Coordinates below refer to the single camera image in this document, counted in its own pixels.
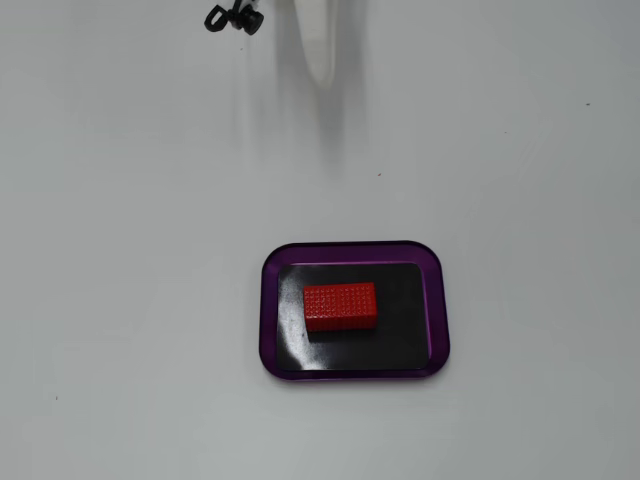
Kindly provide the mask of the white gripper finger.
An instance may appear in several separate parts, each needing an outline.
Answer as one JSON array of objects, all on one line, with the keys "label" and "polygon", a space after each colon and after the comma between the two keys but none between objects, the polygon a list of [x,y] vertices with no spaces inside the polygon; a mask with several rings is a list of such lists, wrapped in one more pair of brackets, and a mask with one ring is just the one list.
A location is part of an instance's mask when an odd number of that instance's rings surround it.
[{"label": "white gripper finger", "polygon": [[335,75],[335,2],[295,0],[305,60],[312,80],[329,88]]}]

